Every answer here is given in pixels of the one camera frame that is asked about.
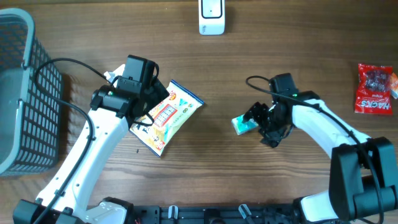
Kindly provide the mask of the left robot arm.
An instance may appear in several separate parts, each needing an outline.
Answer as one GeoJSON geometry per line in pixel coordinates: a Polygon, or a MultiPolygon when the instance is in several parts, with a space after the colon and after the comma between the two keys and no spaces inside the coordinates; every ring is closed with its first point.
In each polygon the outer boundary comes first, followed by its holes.
{"type": "Polygon", "coordinates": [[[108,197],[88,208],[104,165],[138,118],[168,97],[158,79],[157,63],[129,55],[122,75],[93,93],[90,111],[57,99],[77,110],[86,124],[62,166],[34,202],[20,200],[14,223],[139,223],[134,205],[108,197]]]}

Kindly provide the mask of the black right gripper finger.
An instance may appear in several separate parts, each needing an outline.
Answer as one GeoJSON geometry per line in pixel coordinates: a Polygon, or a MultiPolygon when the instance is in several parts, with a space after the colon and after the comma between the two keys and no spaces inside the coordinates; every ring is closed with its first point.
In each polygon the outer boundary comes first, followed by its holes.
{"type": "Polygon", "coordinates": [[[243,122],[246,123],[249,120],[253,120],[256,123],[262,123],[269,117],[269,107],[260,102],[254,103],[249,110],[243,115],[243,122]]]}
{"type": "Polygon", "coordinates": [[[284,137],[282,131],[266,131],[265,129],[260,129],[259,134],[262,136],[261,143],[271,148],[277,147],[284,137]]]}

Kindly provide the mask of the teal tissue pack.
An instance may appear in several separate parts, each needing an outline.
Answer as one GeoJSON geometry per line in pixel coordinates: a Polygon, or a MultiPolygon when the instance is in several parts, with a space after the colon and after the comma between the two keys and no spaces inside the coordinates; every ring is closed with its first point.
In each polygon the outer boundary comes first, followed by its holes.
{"type": "Polygon", "coordinates": [[[237,135],[244,134],[258,127],[258,124],[251,118],[248,121],[243,120],[244,115],[240,115],[231,120],[234,130],[237,135]]]}

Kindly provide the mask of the red snack packet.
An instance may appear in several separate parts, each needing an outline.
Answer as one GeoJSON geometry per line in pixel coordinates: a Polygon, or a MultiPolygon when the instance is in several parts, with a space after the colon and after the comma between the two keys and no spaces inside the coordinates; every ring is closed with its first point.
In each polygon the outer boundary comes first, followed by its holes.
{"type": "Polygon", "coordinates": [[[392,66],[358,64],[359,84],[356,90],[354,112],[392,115],[392,66]]]}

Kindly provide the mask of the grey plastic shopping basket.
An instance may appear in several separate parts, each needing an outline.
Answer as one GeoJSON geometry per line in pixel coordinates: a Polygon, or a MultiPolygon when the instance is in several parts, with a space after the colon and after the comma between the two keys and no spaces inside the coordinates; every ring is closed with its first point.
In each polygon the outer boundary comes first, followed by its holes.
{"type": "Polygon", "coordinates": [[[61,106],[34,84],[50,60],[25,10],[1,10],[1,175],[39,174],[58,161],[61,106]]]}

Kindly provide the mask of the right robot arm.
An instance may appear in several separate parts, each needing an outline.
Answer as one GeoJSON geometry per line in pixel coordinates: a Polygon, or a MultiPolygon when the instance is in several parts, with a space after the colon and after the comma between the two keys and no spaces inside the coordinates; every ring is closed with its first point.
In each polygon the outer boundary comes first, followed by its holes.
{"type": "Polygon", "coordinates": [[[243,116],[259,127],[261,142],[275,148],[294,128],[306,132],[330,158],[328,190],[297,198],[293,223],[348,223],[397,210],[397,161],[394,145],[385,137],[371,138],[334,114],[313,91],[299,91],[291,74],[267,79],[272,106],[256,102],[243,116]]]}

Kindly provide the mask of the cream snack bag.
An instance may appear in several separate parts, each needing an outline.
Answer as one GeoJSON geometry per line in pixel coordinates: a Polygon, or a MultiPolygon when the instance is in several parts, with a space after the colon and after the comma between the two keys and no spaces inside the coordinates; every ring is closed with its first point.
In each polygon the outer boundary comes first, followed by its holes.
{"type": "Polygon", "coordinates": [[[202,105],[204,101],[175,80],[167,87],[168,98],[149,111],[150,118],[143,116],[138,122],[149,123],[149,127],[133,124],[130,132],[160,157],[171,138],[202,105]]]}

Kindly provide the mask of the orange small box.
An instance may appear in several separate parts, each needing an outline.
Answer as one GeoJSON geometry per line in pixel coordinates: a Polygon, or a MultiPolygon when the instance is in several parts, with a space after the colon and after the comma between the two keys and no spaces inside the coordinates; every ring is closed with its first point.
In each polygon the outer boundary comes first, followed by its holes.
{"type": "Polygon", "coordinates": [[[394,99],[398,99],[398,77],[395,73],[392,73],[391,75],[390,84],[391,84],[391,96],[394,99]]]}

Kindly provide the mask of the white barcode scanner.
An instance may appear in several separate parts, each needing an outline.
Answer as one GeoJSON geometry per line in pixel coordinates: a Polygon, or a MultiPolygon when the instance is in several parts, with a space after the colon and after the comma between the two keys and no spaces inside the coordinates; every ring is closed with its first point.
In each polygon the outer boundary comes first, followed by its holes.
{"type": "Polygon", "coordinates": [[[225,0],[198,0],[201,35],[221,35],[225,30],[225,0]]]}

